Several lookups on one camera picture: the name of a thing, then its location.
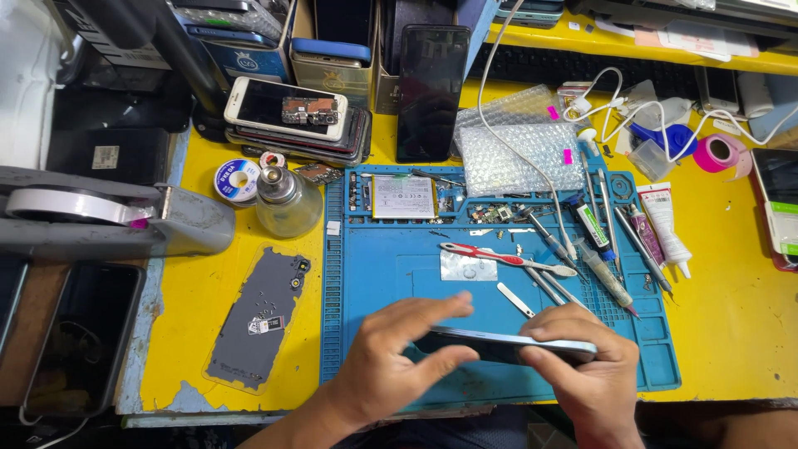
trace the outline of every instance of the blue silicone repair mat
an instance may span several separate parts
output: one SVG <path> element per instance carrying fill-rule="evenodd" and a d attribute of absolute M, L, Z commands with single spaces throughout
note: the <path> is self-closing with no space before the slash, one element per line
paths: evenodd
<path fill-rule="evenodd" d="M 603 159 L 591 157 L 591 172 L 606 169 Z M 386 305 L 409 296 L 444 298 L 461 290 L 473 294 L 474 313 L 468 318 L 444 321 L 445 326 L 474 331 L 516 334 L 526 317 L 497 289 L 497 281 L 443 281 L 440 279 L 439 243 L 451 241 L 491 248 L 495 252 L 516 254 L 516 245 L 523 248 L 522 256 L 535 261 L 558 264 L 557 258 L 546 248 L 537 232 L 509 232 L 510 228 L 530 228 L 530 224 L 473 224 L 475 207 L 525 205 L 535 208 L 536 216 L 553 212 L 550 193 L 532 193 L 526 198 L 458 198 L 449 191 L 456 212 L 439 211 L 436 220 L 374 220 L 363 201 L 363 187 L 369 187 L 367 174 L 405 174 L 418 168 L 437 173 L 453 181 L 462 181 L 462 167 L 413 167 L 408 165 L 361 165 L 347 169 L 346 175 L 327 185 L 326 220 L 341 221 L 340 236 L 327 235 L 322 309 L 321 382 L 338 372 L 357 333 L 363 317 Z M 599 191 L 598 177 L 593 176 Z M 611 203 L 625 205 L 637 201 L 631 173 L 608 172 Z M 445 183 L 436 183 L 440 189 Z M 559 193 L 559 199 L 575 192 Z M 606 227 L 603 201 L 597 196 L 597 215 Z M 556 215 L 540 217 L 544 226 L 560 238 Z M 583 236 L 571 213 L 563 210 L 566 230 L 572 238 Z M 471 231 L 493 228 L 484 235 Z M 498 232 L 504 231 L 502 238 Z M 601 285 L 593 272 L 581 261 L 579 270 L 588 281 L 577 276 L 560 279 L 561 284 L 598 316 L 607 326 L 640 347 L 638 390 L 656 391 L 676 388 L 681 377 L 670 337 L 668 321 L 662 306 L 662 293 L 656 282 L 647 284 L 648 270 L 640 254 L 624 230 L 615 225 L 621 253 L 623 283 L 634 298 L 634 306 L 641 320 L 636 320 L 620 308 Z M 498 282 L 504 282 L 533 312 L 555 305 L 549 296 L 533 284 L 521 268 L 499 263 Z M 411 358 L 422 357 L 415 347 L 405 353 Z M 485 403 L 517 403 L 554 399 L 551 386 L 528 367 L 490 362 L 466 364 L 444 378 L 409 410 L 423 408 L 463 407 Z"/>

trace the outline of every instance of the keyboard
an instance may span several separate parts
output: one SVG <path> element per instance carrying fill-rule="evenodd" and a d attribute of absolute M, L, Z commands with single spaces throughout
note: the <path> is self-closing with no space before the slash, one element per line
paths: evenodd
<path fill-rule="evenodd" d="M 482 44 L 471 71 L 468 72 L 469 77 L 482 78 L 492 46 L 493 44 Z M 593 81 L 599 71 L 611 66 L 617 67 L 623 74 L 621 90 L 650 79 L 654 82 L 654 92 L 659 97 L 698 99 L 693 66 L 648 59 L 597 56 L 566 50 L 499 44 L 496 54 L 493 55 L 488 79 L 556 87 L 565 81 Z M 593 89 L 614 92 L 617 85 L 618 77 L 615 72 L 608 72 L 602 75 Z"/>

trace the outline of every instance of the yellow desk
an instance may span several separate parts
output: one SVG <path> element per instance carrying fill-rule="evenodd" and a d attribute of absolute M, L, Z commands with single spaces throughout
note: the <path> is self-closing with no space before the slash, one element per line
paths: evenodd
<path fill-rule="evenodd" d="M 462 106 L 476 104 L 478 83 L 469 80 Z M 528 87 L 491 83 L 485 101 Z M 393 159 L 396 117 L 374 115 L 369 163 Z M 705 135 L 717 132 L 707 125 Z M 233 145 L 192 134 L 182 186 L 209 196 L 215 167 L 239 157 Z M 625 157 L 606 159 L 610 170 L 637 171 Z M 677 234 L 694 257 L 693 279 L 674 284 L 678 305 L 666 302 L 682 386 L 642 393 L 652 401 L 779 399 L 798 396 L 798 276 L 777 271 L 766 256 L 763 229 L 747 179 L 701 171 L 692 158 L 669 176 Z M 649 184 L 636 174 L 639 185 Z M 166 260 L 163 310 L 152 327 L 140 386 L 143 411 L 290 410 L 318 385 L 320 287 L 318 271 L 306 280 L 266 393 L 260 396 L 202 377 L 214 338 L 236 299 L 255 250 L 267 239 L 254 209 L 237 212 L 231 247 L 216 256 Z M 308 235 L 277 244 L 321 260 L 322 223 Z"/>
<path fill-rule="evenodd" d="M 579 24 L 573 30 L 569 24 Z M 586 27 L 594 29 L 588 33 Z M 501 25 L 492 24 L 487 42 L 495 42 Z M 654 59 L 696 66 L 721 67 L 723 69 L 748 70 L 766 74 L 798 75 L 798 56 L 779 54 L 773 51 L 761 52 L 758 58 L 734 56 L 729 62 L 704 58 L 684 50 L 636 46 L 634 38 L 622 36 L 611 31 L 600 30 L 592 18 L 573 15 L 568 9 L 557 25 L 550 30 L 537 30 L 526 26 L 508 26 L 501 43 L 510 46 L 526 46 L 552 50 L 578 51 L 586 54 L 620 56 L 624 58 Z"/>

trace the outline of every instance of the white tube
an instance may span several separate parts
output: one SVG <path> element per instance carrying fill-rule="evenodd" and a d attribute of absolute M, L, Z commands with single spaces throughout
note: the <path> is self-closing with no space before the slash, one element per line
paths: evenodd
<path fill-rule="evenodd" d="M 689 279 L 687 260 L 690 260 L 693 254 L 674 233 L 674 201 L 670 195 L 670 183 L 638 186 L 638 196 L 651 219 L 651 225 L 657 231 L 665 259 L 671 264 L 676 264 L 681 274 Z"/>

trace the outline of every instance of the barcode label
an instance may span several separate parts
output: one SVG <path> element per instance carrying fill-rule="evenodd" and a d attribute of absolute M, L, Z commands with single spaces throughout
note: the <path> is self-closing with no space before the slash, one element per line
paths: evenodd
<path fill-rule="evenodd" d="M 137 54 L 137 53 L 123 53 L 122 54 L 126 59 L 138 59 L 141 61 L 158 61 L 158 62 L 166 62 L 163 57 L 160 55 L 151 55 L 151 54 Z"/>
<path fill-rule="evenodd" d="M 115 169 L 119 160 L 119 145 L 94 147 L 92 170 Z"/>

